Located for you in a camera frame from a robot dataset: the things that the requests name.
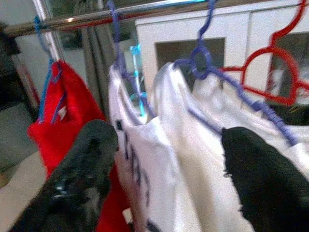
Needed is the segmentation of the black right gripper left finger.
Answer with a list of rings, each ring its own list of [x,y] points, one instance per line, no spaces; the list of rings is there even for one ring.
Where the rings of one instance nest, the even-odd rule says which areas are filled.
[[[94,232],[110,191],[118,138],[95,119],[9,229],[11,232]]]

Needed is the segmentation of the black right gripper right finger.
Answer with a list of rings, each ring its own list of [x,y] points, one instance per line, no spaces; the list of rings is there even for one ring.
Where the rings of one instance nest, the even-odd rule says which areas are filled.
[[[307,232],[309,181],[291,161],[253,131],[222,129],[226,173],[241,212],[256,232]]]

